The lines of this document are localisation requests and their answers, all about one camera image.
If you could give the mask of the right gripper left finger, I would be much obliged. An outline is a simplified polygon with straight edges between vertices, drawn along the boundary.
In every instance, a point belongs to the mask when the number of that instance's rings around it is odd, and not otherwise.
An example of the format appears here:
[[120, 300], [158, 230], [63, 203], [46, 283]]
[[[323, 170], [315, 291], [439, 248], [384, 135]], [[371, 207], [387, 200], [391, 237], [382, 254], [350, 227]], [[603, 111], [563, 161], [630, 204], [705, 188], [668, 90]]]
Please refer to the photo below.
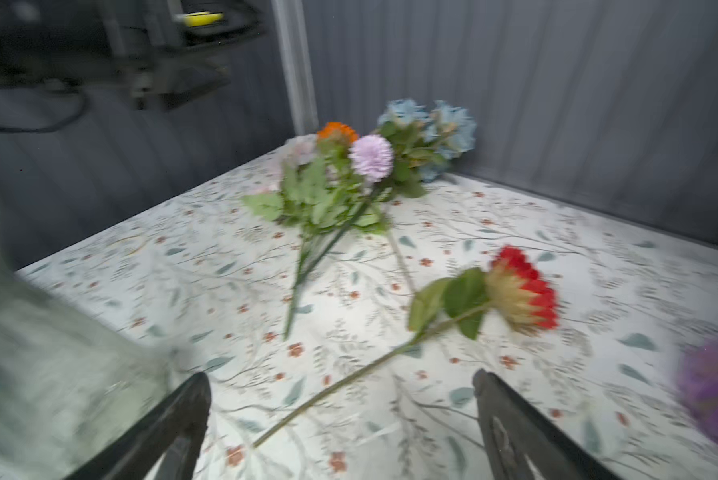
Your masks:
[[157, 479], [193, 477], [212, 401], [208, 376], [196, 373], [70, 479]]

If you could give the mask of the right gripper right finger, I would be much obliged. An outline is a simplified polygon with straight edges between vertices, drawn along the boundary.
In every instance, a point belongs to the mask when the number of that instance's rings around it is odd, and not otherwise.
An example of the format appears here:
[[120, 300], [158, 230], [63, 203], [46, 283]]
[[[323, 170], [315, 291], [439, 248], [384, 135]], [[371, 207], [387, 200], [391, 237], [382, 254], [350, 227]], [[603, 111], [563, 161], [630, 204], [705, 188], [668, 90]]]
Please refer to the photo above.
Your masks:
[[479, 370], [472, 385], [478, 423], [495, 479], [618, 480], [504, 380]]

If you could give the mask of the blue purple glass vase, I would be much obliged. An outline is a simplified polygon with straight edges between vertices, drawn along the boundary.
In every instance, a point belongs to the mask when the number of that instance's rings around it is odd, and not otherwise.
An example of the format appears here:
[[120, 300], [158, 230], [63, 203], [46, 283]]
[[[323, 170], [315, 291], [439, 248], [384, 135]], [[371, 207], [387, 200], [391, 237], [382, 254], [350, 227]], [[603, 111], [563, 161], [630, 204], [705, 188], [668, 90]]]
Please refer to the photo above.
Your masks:
[[677, 387], [698, 429], [718, 445], [718, 339], [684, 357]]

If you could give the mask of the light blue flower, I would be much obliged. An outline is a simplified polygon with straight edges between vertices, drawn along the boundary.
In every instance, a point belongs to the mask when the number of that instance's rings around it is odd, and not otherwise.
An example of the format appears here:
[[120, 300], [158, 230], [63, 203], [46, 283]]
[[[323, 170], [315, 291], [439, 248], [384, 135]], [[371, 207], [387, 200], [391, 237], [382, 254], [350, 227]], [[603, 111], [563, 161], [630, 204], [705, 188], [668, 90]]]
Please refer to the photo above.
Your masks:
[[428, 110], [413, 99], [392, 100], [377, 119], [377, 131], [415, 177], [431, 183], [476, 145], [476, 120], [467, 109], [437, 100]]

